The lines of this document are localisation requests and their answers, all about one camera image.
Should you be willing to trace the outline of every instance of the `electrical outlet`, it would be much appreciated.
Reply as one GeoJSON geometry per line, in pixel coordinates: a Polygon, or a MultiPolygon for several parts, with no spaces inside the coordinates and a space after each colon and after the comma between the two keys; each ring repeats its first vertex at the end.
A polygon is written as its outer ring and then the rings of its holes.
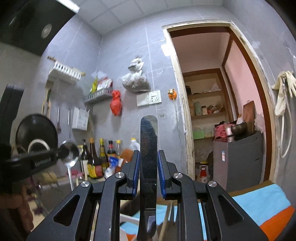
{"type": "Polygon", "coordinates": [[[149,92],[148,97],[149,97],[149,104],[161,103],[160,90],[149,92]]]}

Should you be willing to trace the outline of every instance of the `shelf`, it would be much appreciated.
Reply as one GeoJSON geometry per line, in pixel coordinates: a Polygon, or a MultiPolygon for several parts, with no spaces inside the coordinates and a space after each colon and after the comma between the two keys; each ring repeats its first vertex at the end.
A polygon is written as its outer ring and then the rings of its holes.
{"type": "Polygon", "coordinates": [[[203,139],[213,139],[213,140],[214,140],[214,137],[204,137],[204,138],[200,138],[200,139],[193,139],[193,140],[195,141],[195,140],[203,140],[203,139]]]}
{"type": "Polygon", "coordinates": [[[223,91],[213,91],[213,92],[197,93],[197,94],[187,95],[187,97],[190,100],[194,100],[194,99],[205,98],[205,97],[219,96],[219,95],[222,95],[222,94],[223,94],[223,91]]]}
{"type": "Polygon", "coordinates": [[[192,116],[191,120],[198,120],[198,119],[204,119],[204,118],[211,118],[211,117],[216,117],[216,116],[221,116],[221,115],[226,115],[226,111],[218,112],[215,114],[207,114],[207,115],[197,115],[197,116],[192,116]]]}

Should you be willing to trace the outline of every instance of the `metal ladle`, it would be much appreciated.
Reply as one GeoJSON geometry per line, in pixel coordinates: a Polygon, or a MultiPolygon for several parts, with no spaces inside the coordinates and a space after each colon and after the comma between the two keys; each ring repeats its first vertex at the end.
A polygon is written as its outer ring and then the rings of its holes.
{"type": "Polygon", "coordinates": [[[61,161],[65,164],[68,169],[68,175],[70,179],[71,190],[74,190],[74,183],[72,180],[71,167],[75,165],[75,163],[81,159],[81,153],[79,148],[75,145],[75,143],[71,141],[64,141],[60,146],[60,149],[66,148],[69,151],[69,155],[66,158],[61,159],[61,161]]]}

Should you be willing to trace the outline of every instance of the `metal bowl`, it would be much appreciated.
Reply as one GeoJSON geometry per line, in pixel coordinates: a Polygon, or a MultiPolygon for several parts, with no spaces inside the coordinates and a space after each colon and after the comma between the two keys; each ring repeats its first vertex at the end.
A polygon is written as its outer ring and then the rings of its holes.
{"type": "Polygon", "coordinates": [[[231,132],[233,135],[239,136],[239,135],[244,134],[247,131],[247,127],[248,127],[247,123],[242,122],[240,124],[230,126],[230,129],[231,129],[231,132]]]}

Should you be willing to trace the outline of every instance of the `cabinet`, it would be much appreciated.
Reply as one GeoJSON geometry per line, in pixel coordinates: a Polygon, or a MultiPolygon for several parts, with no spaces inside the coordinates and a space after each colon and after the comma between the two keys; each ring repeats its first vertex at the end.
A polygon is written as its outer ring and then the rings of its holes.
{"type": "Polygon", "coordinates": [[[213,180],[227,192],[260,183],[263,161],[263,135],[256,132],[234,142],[214,141],[213,180]]]}

